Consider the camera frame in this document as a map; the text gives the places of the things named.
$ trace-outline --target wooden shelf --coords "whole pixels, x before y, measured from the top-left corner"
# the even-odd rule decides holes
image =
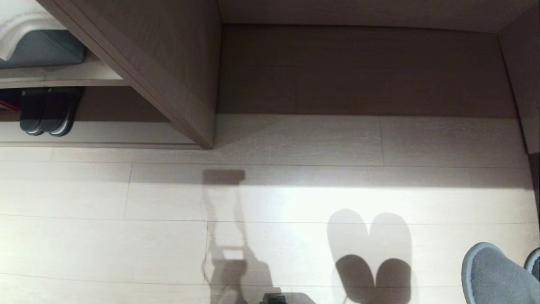
[[[30,136],[19,113],[0,114],[0,146],[198,149],[131,87],[88,87],[69,134]]]
[[[125,85],[127,83],[116,72],[89,50],[81,64],[0,69],[0,89]]]

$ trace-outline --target slipper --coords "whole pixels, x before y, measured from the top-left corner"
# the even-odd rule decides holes
[[[46,89],[26,89],[21,93],[21,116],[19,125],[32,136],[43,134],[41,118],[45,108]]]
[[[64,136],[71,130],[81,88],[52,88],[47,94],[41,127],[52,136]]]
[[[540,284],[493,244],[479,243],[465,255],[461,269],[467,304],[539,304]]]
[[[540,281],[540,248],[535,249],[525,261],[523,266],[536,280]]]

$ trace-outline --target floor plank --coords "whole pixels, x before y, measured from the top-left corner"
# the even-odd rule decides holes
[[[0,274],[2,301],[9,304],[201,304],[201,285],[108,283]]]
[[[293,303],[291,286],[204,286],[203,304],[267,303],[268,294],[282,294],[287,303]]]
[[[126,283],[203,282],[206,222],[0,216],[0,273]]]
[[[474,244],[492,242],[519,265],[540,245],[537,224],[387,224],[396,218],[381,214],[370,225],[210,222],[206,275],[242,285],[370,287],[377,274],[386,287],[460,286]],[[336,270],[344,257],[353,273],[345,282]]]
[[[210,151],[55,149],[54,161],[381,166],[378,117],[218,115]]]
[[[410,287],[410,288],[368,288],[352,287],[293,287],[294,304],[353,304],[357,300],[373,300],[374,303],[420,304],[436,301],[440,304],[465,304],[461,286],[452,287]]]
[[[3,162],[0,214],[122,219],[131,164]]]
[[[134,164],[126,218],[326,223],[341,209],[357,223],[538,222],[526,169],[183,164]]]
[[[0,147],[0,161],[48,162],[52,148]]]
[[[387,166],[527,168],[517,120],[381,117]]]

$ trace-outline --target black slipper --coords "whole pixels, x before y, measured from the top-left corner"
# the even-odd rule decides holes
[[[82,88],[51,88],[43,111],[41,127],[52,136],[64,136],[71,130]]]
[[[46,104],[47,89],[25,89],[21,93],[21,116],[19,125],[27,134],[43,134],[41,118]]]

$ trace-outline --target gray slipper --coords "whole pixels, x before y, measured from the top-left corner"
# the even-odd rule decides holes
[[[467,304],[540,304],[540,283],[490,243],[467,252],[461,280]]]
[[[540,248],[537,248],[529,254],[523,268],[532,274],[536,280],[540,281]]]

